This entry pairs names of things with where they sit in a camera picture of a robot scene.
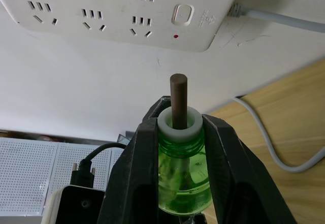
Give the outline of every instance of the white plastic ring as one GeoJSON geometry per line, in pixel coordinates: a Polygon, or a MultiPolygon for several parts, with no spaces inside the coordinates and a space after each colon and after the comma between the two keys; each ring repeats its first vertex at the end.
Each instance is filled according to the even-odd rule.
{"type": "Polygon", "coordinates": [[[172,128],[172,107],[164,109],[158,117],[159,131],[173,142],[186,142],[197,137],[201,131],[202,115],[196,109],[187,107],[187,129],[172,128]]]}

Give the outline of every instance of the wall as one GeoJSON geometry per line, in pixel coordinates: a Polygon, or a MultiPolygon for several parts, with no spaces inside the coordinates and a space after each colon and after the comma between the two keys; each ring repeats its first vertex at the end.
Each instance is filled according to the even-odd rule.
{"type": "MultiPolygon", "coordinates": [[[[239,0],[250,7],[325,23],[325,0],[239,0]]],[[[189,79],[202,113],[325,55],[325,35],[245,17],[226,18],[203,53],[27,31],[0,8],[0,128],[116,140],[189,79]]]]}

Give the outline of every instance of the bottle neck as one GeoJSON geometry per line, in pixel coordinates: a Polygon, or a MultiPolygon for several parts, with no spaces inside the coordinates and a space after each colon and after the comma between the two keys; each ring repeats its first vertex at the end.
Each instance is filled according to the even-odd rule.
{"type": "Polygon", "coordinates": [[[204,146],[204,130],[199,135],[186,142],[173,142],[164,134],[158,132],[159,149],[172,158],[190,158],[198,154],[204,146]]]}

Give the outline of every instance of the power cord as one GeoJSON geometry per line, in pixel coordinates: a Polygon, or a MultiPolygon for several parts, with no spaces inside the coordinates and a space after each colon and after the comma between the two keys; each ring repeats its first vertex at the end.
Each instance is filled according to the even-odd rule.
{"type": "Polygon", "coordinates": [[[276,13],[254,10],[238,3],[232,5],[232,7],[228,12],[228,16],[230,17],[247,16],[251,18],[261,19],[264,21],[277,22],[291,27],[297,27],[297,28],[315,31],[319,33],[325,33],[325,24],[323,23],[311,22],[307,20],[276,14],[276,13]]]}
{"type": "Polygon", "coordinates": [[[243,107],[245,107],[249,113],[252,115],[252,117],[254,118],[257,126],[259,127],[263,138],[268,146],[269,152],[271,154],[271,157],[273,158],[273,160],[275,161],[275,163],[282,168],[285,171],[288,172],[293,172],[293,173],[300,173],[300,172],[304,172],[306,170],[308,170],[309,168],[313,167],[314,165],[316,165],[320,160],[322,160],[325,157],[325,147],[323,147],[317,154],[315,154],[310,160],[308,160],[307,162],[303,163],[300,166],[297,167],[289,167],[287,166],[285,163],[283,163],[280,158],[278,157],[278,155],[276,154],[272,142],[270,140],[270,137],[268,135],[268,133],[266,132],[261,120],[259,119],[259,117],[257,116],[257,114],[255,113],[255,111],[243,100],[239,99],[239,98],[233,98],[233,100],[239,104],[241,104],[243,107]]]}
{"type": "Polygon", "coordinates": [[[71,185],[76,186],[82,186],[82,187],[89,187],[93,188],[93,181],[95,178],[94,171],[90,171],[91,168],[91,160],[98,155],[100,152],[102,152],[105,149],[108,148],[121,148],[125,149],[126,145],[121,143],[107,143],[103,144],[97,149],[95,149],[92,153],[86,156],[85,159],[82,159],[79,163],[79,169],[76,168],[76,164],[74,166],[74,169],[72,170],[72,175],[70,179],[71,185]]]}

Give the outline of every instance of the power outlet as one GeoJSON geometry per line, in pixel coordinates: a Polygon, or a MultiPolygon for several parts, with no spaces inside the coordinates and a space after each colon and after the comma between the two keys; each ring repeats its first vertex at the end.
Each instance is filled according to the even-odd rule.
{"type": "Polygon", "coordinates": [[[193,52],[209,48],[233,0],[1,0],[28,29],[193,52]]]}

